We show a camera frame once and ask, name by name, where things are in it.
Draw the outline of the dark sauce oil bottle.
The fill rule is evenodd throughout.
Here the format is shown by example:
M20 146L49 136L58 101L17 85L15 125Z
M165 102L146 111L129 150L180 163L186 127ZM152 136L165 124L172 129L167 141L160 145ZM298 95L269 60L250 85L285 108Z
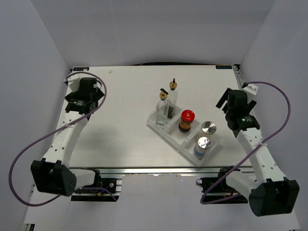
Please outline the dark sauce oil bottle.
M172 118L174 113L175 113L175 105L176 105L176 102L177 102L177 99L178 99L178 92L176 90L177 82L176 82L175 79L173 79L170 82L169 88L170 88L170 91L169 91L168 97L167 97L168 105L169 105L167 117Z

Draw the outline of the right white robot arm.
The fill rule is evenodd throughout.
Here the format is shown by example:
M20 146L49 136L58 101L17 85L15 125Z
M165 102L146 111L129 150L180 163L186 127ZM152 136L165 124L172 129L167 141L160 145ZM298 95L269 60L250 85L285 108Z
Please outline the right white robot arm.
M252 180L238 167L233 167L220 175L217 185L223 192L235 189L248 200L257 217L289 214L294 208L299 185L281 171L264 143L260 125L250 115L255 105L256 101L250 101L245 91L230 88L216 105L225 113L227 125L245 150L256 176L256 180Z

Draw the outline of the blue label shaker bottle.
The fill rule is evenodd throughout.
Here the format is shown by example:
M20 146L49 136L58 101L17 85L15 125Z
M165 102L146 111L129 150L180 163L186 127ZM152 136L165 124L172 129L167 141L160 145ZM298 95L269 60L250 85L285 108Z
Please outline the blue label shaker bottle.
M208 150L211 148L211 140L206 137L200 137L196 140L193 154L198 158L199 160L203 159L208 152Z

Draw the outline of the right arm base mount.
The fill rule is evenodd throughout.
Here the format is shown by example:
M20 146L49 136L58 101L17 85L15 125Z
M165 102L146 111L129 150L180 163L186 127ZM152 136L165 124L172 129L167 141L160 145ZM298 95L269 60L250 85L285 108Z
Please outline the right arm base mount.
M216 177L203 177L196 180L196 185L202 188L204 194L217 180L223 177L233 166L221 168ZM224 179L217 186L215 186L203 199L202 203L210 203L212 201L220 200L215 204L247 204L248 200L240 195L234 188L226 184Z

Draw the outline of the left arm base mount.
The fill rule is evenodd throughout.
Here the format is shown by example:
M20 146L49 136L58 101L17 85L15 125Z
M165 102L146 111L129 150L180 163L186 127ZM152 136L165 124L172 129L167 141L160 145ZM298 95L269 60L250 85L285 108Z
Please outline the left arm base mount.
M71 196L75 202L116 202L119 199L122 179L94 168L73 168L77 185Z

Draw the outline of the clear oil bottle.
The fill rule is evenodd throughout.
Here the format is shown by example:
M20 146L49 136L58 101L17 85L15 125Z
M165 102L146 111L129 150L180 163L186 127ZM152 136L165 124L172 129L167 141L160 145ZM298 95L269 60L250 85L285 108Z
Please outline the clear oil bottle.
M160 127L164 127L167 122L167 114L168 114L168 101L167 96L168 92L164 89L160 89L159 93L159 101L156 105L156 113L155 113L155 123Z

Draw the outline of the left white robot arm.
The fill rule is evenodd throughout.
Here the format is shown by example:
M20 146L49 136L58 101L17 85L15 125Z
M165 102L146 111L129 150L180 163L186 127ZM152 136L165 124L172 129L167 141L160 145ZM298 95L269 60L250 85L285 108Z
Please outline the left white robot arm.
M69 165L77 140L90 119L89 113L98 107L103 96L94 77L81 78L77 89L66 95L64 129L56 133L42 159L31 164L31 173L39 192L71 196L76 189L84 186L91 192L101 188L102 180L97 171L70 170Z

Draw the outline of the red lid sauce jar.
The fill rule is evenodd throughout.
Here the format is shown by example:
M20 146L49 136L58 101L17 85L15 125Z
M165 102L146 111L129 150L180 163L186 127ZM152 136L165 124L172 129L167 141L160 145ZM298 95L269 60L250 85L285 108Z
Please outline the red lid sauce jar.
M179 129L182 132L188 132L191 129L192 122L195 119L195 113L192 110L183 110L180 116Z

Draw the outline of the silver lid white shaker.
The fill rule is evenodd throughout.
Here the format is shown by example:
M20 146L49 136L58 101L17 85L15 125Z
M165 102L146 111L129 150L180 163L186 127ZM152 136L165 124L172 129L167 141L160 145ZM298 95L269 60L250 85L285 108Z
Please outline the silver lid white shaker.
M217 126L212 121L205 121L201 124L199 136L207 137L215 134L217 131Z

